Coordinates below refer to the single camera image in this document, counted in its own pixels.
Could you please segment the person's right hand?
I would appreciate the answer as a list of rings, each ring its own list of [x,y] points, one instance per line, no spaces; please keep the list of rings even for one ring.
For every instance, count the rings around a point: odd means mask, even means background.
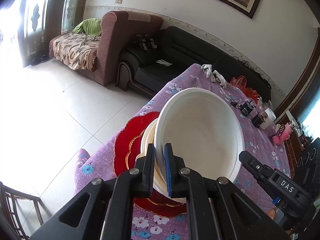
[[[279,208],[272,208],[267,212],[268,217],[272,220],[281,220],[284,216],[283,212]]]

